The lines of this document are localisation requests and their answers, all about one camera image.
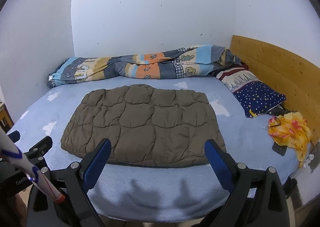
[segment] navy blue pillow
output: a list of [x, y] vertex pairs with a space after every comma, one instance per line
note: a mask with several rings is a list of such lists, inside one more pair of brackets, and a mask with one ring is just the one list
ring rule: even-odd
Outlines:
[[245, 116], [255, 117], [273, 109], [286, 100], [245, 68], [231, 68], [217, 74], [244, 109]]

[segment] silver bolt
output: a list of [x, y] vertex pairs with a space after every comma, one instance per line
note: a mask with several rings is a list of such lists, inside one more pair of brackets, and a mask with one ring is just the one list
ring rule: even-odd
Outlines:
[[276, 172], [276, 169], [272, 166], [269, 167], [269, 172], [270, 173], [275, 173]]
[[48, 171], [48, 168], [45, 166], [45, 167], [43, 167], [43, 168], [41, 168], [41, 172], [44, 174], [45, 172], [47, 172]]
[[73, 163], [71, 164], [71, 168], [73, 168], [73, 169], [77, 168], [78, 166], [79, 166], [79, 163], [78, 163], [78, 162], [73, 162]]
[[244, 163], [238, 163], [240, 169], [245, 169], [247, 166]]

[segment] black phone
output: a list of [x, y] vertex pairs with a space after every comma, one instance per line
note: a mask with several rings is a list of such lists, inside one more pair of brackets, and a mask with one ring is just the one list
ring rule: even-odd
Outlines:
[[278, 145], [276, 142], [272, 146], [272, 150], [277, 152], [279, 155], [284, 156], [285, 152], [287, 151], [286, 145]]

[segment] orange patch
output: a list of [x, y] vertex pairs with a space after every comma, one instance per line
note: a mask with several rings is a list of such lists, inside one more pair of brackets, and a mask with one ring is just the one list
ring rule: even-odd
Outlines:
[[145, 54], [143, 55], [144, 61], [149, 61], [149, 63], [160, 63], [163, 61], [170, 60], [171, 58], [165, 57], [163, 52], [158, 52], [155, 54]]
[[158, 63], [139, 65], [136, 72], [137, 79], [160, 79]]

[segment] brown quilt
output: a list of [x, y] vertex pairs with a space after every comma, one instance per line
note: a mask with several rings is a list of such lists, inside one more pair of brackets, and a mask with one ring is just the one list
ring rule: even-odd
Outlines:
[[84, 157], [102, 138], [108, 162], [181, 167], [208, 163], [204, 143], [226, 151], [216, 115], [204, 93], [131, 85], [88, 93], [71, 117], [61, 148]]

